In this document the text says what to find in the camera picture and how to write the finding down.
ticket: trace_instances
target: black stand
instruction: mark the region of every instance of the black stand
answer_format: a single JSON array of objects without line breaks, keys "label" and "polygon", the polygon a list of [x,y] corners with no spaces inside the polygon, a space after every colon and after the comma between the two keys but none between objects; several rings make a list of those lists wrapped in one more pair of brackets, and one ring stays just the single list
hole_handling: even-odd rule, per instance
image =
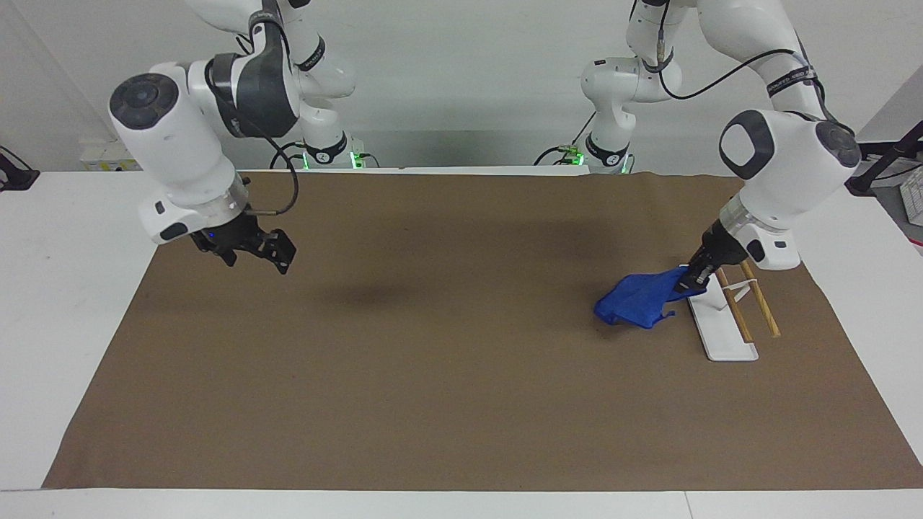
[{"label": "black stand", "polygon": [[846,181],[846,188],[856,197],[874,197],[871,191],[871,183],[881,175],[881,172],[888,169],[888,166],[894,163],[898,157],[904,156],[912,151],[917,141],[923,137],[923,121],[920,121],[910,133],[904,136],[897,144],[894,144],[887,150],[881,159],[873,164],[862,176],[854,176]]},{"label": "black stand", "polygon": [[34,170],[21,170],[0,153],[0,170],[6,174],[6,182],[0,190],[25,191],[35,184],[40,173]]}]

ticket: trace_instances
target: black cable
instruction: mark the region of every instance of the black cable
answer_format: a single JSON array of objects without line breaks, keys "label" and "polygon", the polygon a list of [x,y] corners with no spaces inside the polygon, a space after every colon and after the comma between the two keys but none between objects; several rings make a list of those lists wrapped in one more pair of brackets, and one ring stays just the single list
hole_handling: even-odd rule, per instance
[{"label": "black cable", "polygon": [[567,152],[567,150],[565,150],[565,149],[563,149],[563,148],[561,148],[561,147],[559,147],[559,146],[555,146],[554,148],[548,148],[547,150],[543,151],[542,154],[539,155],[537,159],[535,159],[535,163],[533,163],[532,165],[533,165],[533,166],[537,166],[538,164],[540,164],[540,163],[542,162],[542,160],[543,160],[545,157],[547,157],[548,155],[550,155],[550,154],[552,154],[552,153],[555,153],[555,152]]},{"label": "black cable", "polygon": [[363,154],[359,155],[359,158],[360,158],[360,159],[364,159],[364,158],[366,158],[366,157],[369,158],[369,159],[372,159],[373,161],[375,161],[375,167],[377,167],[377,168],[380,168],[380,167],[381,167],[381,163],[378,161],[378,157],[376,157],[375,155],[373,155],[373,154],[371,154],[371,153],[363,153]]},{"label": "black cable", "polygon": [[27,163],[26,161],[22,160],[22,159],[19,157],[19,155],[16,155],[12,150],[10,150],[9,148],[7,148],[6,146],[0,145],[0,150],[6,151],[6,154],[7,154],[7,155],[13,157],[14,159],[16,159],[16,160],[18,160],[20,163],[22,163],[23,167],[25,167],[27,171],[34,171],[34,170],[32,169],[32,166],[29,165],[29,163]]},{"label": "black cable", "polygon": [[[666,24],[666,12],[669,11],[669,10],[670,10],[670,0],[666,0],[666,4],[665,4],[665,6],[664,6],[664,14],[660,17],[660,30],[658,31],[658,34],[657,34],[659,40],[663,40],[663,38],[664,38],[664,25]],[[733,70],[731,70],[731,71],[728,72],[727,74],[724,74],[722,77],[720,77],[720,78],[716,79],[715,81],[713,81],[712,84],[710,84],[710,85],[708,85],[707,87],[705,87],[705,88],[703,88],[703,89],[701,89],[701,90],[699,90],[699,91],[696,91],[695,93],[692,93],[692,94],[690,94],[690,95],[677,95],[677,94],[671,92],[670,89],[666,86],[666,82],[664,81],[664,71],[663,71],[663,70],[659,70],[659,71],[657,72],[657,76],[660,77],[660,85],[664,88],[664,91],[667,93],[667,95],[669,95],[669,96],[672,97],[673,99],[677,99],[677,100],[680,100],[680,101],[686,101],[687,99],[692,99],[693,97],[696,97],[696,96],[698,96],[698,95],[702,95],[702,94],[704,94],[706,91],[709,91],[709,90],[713,89],[714,87],[718,86],[718,85],[721,84],[723,81],[725,81],[726,79],[728,79],[728,78],[730,78],[731,76],[735,75],[737,72],[743,70],[744,68],[746,68],[746,67],[749,66],[750,64],[752,64],[752,63],[754,63],[754,62],[756,62],[756,61],[760,61],[760,60],[763,59],[764,57],[768,57],[768,56],[771,56],[771,55],[774,55],[774,54],[795,54],[795,51],[793,51],[793,50],[791,50],[791,49],[775,49],[775,50],[772,50],[772,51],[767,51],[767,52],[765,52],[765,53],[762,53],[762,54],[760,54],[760,55],[758,55],[758,56],[756,56],[756,57],[751,57],[751,59],[748,59],[747,61],[741,63],[740,65],[738,65],[738,66],[736,66],[736,67],[734,67]]]},{"label": "black cable", "polygon": [[664,73],[663,73],[663,71],[658,72],[658,73],[657,73],[657,76],[660,77],[660,85],[661,85],[662,87],[664,87],[664,91],[667,93],[667,95],[669,95],[669,96],[672,97],[673,99],[677,99],[677,100],[680,100],[680,101],[686,101],[687,99],[692,99],[693,97],[696,97],[696,96],[698,96],[698,95],[702,95],[702,94],[704,94],[706,91],[709,91],[709,90],[713,89],[714,87],[718,86],[718,85],[721,84],[723,81],[725,81],[726,79],[728,79],[728,78],[730,78],[731,76],[735,75],[737,72],[740,72],[741,70],[743,70],[744,68],[750,66],[750,65],[751,65],[752,63],[754,63],[754,62],[760,61],[760,60],[763,59],[764,57],[771,56],[771,55],[774,55],[774,54],[794,54],[794,53],[795,53],[795,51],[793,51],[793,50],[791,50],[791,49],[775,49],[775,50],[772,50],[772,51],[766,51],[766,52],[764,52],[764,53],[762,53],[762,54],[759,54],[759,55],[757,55],[757,56],[751,57],[750,59],[748,59],[747,61],[741,63],[741,64],[738,65],[738,66],[735,66],[733,70],[731,70],[731,71],[728,72],[727,74],[724,74],[722,77],[716,79],[715,81],[713,81],[713,82],[712,82],[710,85],[708,85],[707,87],[705,87],[705,88],[703,88],[703,89],[701,89],[701,90],[699,90],[699,91],[696,91],[696,92],[694,92],[694,93],[691,93],[691,94],[689,94],[689,95],[677,95],[677,94],[673,93],[672,91],[670,91],[670,89],[666,86],[666,82],[664,81]]},{"label": "black cable", "polygon": [[247,54],[247,55],[253,54],[253,51],[254,51],[253,43],[250,43],[249,49],[247,49],[246,46],[244,45],[244,42],[248,41],[246,36],[238,35],[234,38],[234,40],[237,41],[237,46],[240,47],[240,50],[244,51],[244,54]]},{"label": "black cable", "polygon": [[906,175],[906,174],[910,173],[911,171],[917,169],[918,167],[920,167],[920,166],[919,166],[919,165],[916,165],[916,166],[914,166],[914,167],[912,167],[912,168],[910,168],[910,169],[905,169],[905,170],[902,171],[901,173],[895,173],[894,175],[888,175],[888,176],[879,176],[879,177],[876,178],[875,180],[872,180],[872,182],[878,182],[879,180],[887,180],[887,179],[889,179],[889,178],[895,178],[895,177],[900,176],[900,175]]},{"label": "black cable", "polygon": [[245,122],[251,127],[253,127],[257,131],[257,133],[259,133],[259,135],[263,139],[265,139],[270,144],[270,146],[272,146],[276,150],[277,153],[281,153],[282,156],[284,157],[285,164],[289,167],[289,172],[292,173],[292,199],[290,199],[289,202],[285,204],[285,207],[279,210],[276,210],[276,211],[260,211],[260,210],[251,209],[250,211],[247,211],[247,212],[250,214],[255,214],[256,216],[280,216],[280,215],[285,214],[288,211],[291,211],[292,207],[294,207],[294,204],[298,202],[298,195],[301,190],[301,186],[298,183],[298,173],[294,169],[294,164],[292,164],[292,159],[288,157],[288,155],[285,153],[285,150],[283,150],[281,146],[276,144],[276,141],[273,140],[273,138],[270,137],[269,134],[263,131],[263,128],[254,124],[253,121],[251,121],[249,118],[243,115],[240,112],[240,110],[237,110],[236,106],[234,106],[231,103],[228,103],[222,97],[221,93],[218,92],[218,87],[216,87],[215,84],[211,81],[211,66],[210,65],[211,63],[209,63],[209,66],[206,66],[205,83],[209,86],[209,90],[211,91],[211,94],[215,96],[215,99],[218,101],[218,103],[224,106],[224,108],[228,112],[230,112],[232,116],[236,117],[237,119],[240,119],[240,121]]},{"label": "black cable", "polygon": [[574,140],[570,142],[571,146],[573,146],[574,144],[577,144],[577,140],[580,139],[580,136],[583,135],[583,132],[586,131],[586,128],[590,127],[590,123],[593,122],[593,119],[595,117],[596,117],[596,112],[593,112],[593,114],[590,115],[590,118],[586,120],[586,124],[583,125],[583,127],[580,129],[580,133],[577,134],[577,137],[575,137]]},{"label": "black cable", "polygon": [[298,146],[299,144],[301,144],[301,143],[298,142],[297,140],[293,140],[292,142],[289,142],[289,143],[286,144],[285,146],[282,146],[282,149],[281,149],[280,151],[276,151],[276,154],[272,156],[272,160],[270,161],[270,169],[276,169],[276,161],[278,161],[279,159],[281,159],[283,155],[287,155],[287,153],[285,153],[285,152],[286,152],[289,148],[292,148],[292,147],[294,147],[294,146]]}]

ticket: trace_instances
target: white table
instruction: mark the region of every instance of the white table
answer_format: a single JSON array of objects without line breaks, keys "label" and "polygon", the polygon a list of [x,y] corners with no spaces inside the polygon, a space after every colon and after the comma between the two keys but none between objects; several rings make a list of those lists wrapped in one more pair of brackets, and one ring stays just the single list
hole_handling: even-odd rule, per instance
[{"label": "white table", "polygon": [[[560,174],[563,168],[402,173]],[[576,173],[576,168],[568,168]],[[7,517],[876,517],[923,515],[923,489],[453,493],[37,489],[153,255],[134,173],[49,173],[0,194],[0,519]],[[850,341],[923,459],[923,258],[845,190],[796,229]]]}]

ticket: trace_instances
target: white wall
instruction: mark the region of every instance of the white wall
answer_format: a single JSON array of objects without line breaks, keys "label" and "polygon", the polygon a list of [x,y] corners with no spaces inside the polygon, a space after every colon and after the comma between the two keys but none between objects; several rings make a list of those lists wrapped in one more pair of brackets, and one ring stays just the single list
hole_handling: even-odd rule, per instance
[{"label": "white wall", "polygon": [[10,0],[0,0],[0,144],[33,167],[73,169],[110,129]]},{"label": "white wall", "polygon": [[910,128],[923,121],[923,66],[862,128],[860,142],[900,140]]},{"label": "white wall", "polygon": [[[54,81],[70,81],[100,117],[124,78],[162,61],[235,48],[230,35],[206,26],[182,0],[4,2],[19,8],[66,72]],[[821,72],[831,109],[856,129],[919,65],[906,62],[923,53],[918,0],[784,3]],[[548,146],[570,141],[592,110],[580,91],[583,66],[627,55],[630,6],[630,0],[316,0],[310,9],[329,47],[358,65],[359,89],[339,106],[366,147],[385,165],[463,165],[530,163]],[[9,58],[0,55],[7,69]],[[694,17],[677,39],[677,59],[687,73],[683,91],[735,65],[707,46]],[[28,85],[47,82],[33,72],[14,89],[0,83],[4,104],[14,97],[15,104],[42,106],[50,94]],[[762,83],[745,72],[694,101],[639,107],[637,167],[724,171],[715,153],[718,135],[737,112],[767,107],[765,97]],[[81,136],[89,129],[28,111],[9,123],[6,112],[0,115],[0,137],[16,132],[10,142],[37,165],[76,167],[72,149],[49,150],[33,136]],[[252,139],[225,143],[239,167],[262,166],[271,156],[265,143]]]}]

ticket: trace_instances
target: brown mat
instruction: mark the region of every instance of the brown mat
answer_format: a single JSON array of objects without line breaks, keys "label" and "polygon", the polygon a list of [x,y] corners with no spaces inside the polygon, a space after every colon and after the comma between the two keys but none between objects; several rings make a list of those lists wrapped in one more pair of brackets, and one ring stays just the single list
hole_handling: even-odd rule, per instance
[{"label": "brown mat", "polygon": [[[595,300],[687,260],[721,178],[318,175],[266,226],[290,274],[161,247],[47,488],[923,487],[803,269],[761,274],[785,337],[706,360],[688,308],[609,328]],[[257,177],[259,205],[289,180]]]}]

